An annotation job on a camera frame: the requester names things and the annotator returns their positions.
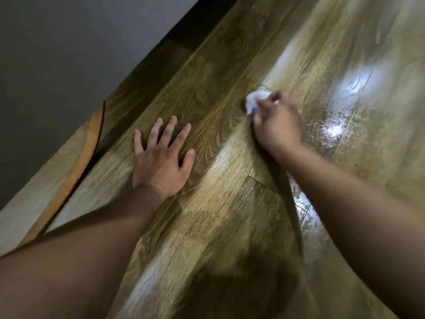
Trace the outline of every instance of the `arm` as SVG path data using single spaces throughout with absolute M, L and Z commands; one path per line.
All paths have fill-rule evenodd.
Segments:
M 134 189 L 0 259 L 1 318 L 106 316 L 137 241 L 192 169 L 193 150 L 178 166 L 189 124 L 168 147 L 176 123 L 172 117 L 158 142 L 158 119 L 146 150 L 135 132 Z
M 272 93 L 258 104 L 269 113 L 254 116 L 259 143 L 298 182 L 349 265 L 397 315 L 422 318 L 425 224 L 418 212 L 303 146 L 290 95 Z

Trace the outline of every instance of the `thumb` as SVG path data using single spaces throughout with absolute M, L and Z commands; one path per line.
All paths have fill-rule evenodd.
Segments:
M 184 182 L 188 180 L 194 163 L 195 163 L 195 150 L 190 149 L 184 155 L 182 166 L 180 167 L 180 173 L 184 177 Z
M 254 125 L 254 130 L 257 130 L 263 124 L 263 118 L 261 117 L 261 114 L 259 112 L 254 113 L 252 123 Z

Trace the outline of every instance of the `left hand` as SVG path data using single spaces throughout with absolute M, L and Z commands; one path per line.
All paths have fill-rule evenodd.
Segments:
M 179 167 L 178 152 L 182 149 L 191 125 L 187 123 L 169 146 L 177 117 L 171 117 L 161 139 L 158 140 L 159 128 L 162 124 L 162 118 L 158 118 L 149 134 L 146 150 L 141 144 L 140 130 L 135 130 L 133 188 L 151 185 L 156 187 L 166 199 L 178 193 L 187 182 L 195 162 L 195 150 L 190 149 L 186 153 L 182 166 Z

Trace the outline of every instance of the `wooden floor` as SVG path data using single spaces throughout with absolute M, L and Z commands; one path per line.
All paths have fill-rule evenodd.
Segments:
M 134 129 L 146 134 L 157 117 L 192 123 L 185 148 L 197 158 L 137 244 L 109 317 L 393 318 L 255 146 L 243 99 L 293 89 L 308 145 L 424 210 L 424 10 L 425 0 L 237 0 L 205 41 L 179 45 L 192 53 L 149 105 L 138 104 L 146 76 L 130 75 L 114 101 L 138 118 L 50 229 L 125 189 Z

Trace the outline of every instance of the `finger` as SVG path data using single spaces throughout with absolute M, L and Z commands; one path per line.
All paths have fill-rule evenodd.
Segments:
M 149 133 L 149 138 L 147 139 L 147 147 L 146 149 L 153 148 L 158 143 L 158 134 L 159 128 L 162 126 L 162 118 L 158 118 L 156 122 L 153 124 L 151 128 L 151 132 Z
M 141 145 L 141 132 L 135 130 L 134 132 L 134 154 L 138 155 L 143 152 L 143 146 Z
M 257 102 L 259 107 L 265 110 L 269 110 L 274 107 L 274 102 L 269 99 L 255 99 L 255 101 Z
M 165 130 L 163 131 L 161 135 L 161 139 L 159 140 L 159 145 L 166 148 L 168 147 L 168 144 L 170 144 L 171 136 L 173 135 L 174 128 L 177 124 L 177 117 L 173 115 L 170 120 L 167 123 L 167 126 L 165 127 Z
M 192 171 L 193 164 L 195 163 L 195 150 L 190 149 L 184 155 L 182 166 L 180 167 L 180 172 L 184 177 L 184 182 L 189 179 L 190 172 Z
M 173 144 L 170 146 L 173 151 L 178 153 L 182 149 L 184 141 L 186 141 L 191 128 L 192 126 L 190 123 L 187 123 L 184 128 L 177 134 Z
M 280 101 L 282 99 L 282 92 L 281 91 L 272 92 L 270 93 L 267 99 L 272 102 Z
M 259 112 L 254 113 L 252 123 L 254 125 L 254 130 L 258 129 L 263 124 L 263 118 L 261 117 L 261 114 Z

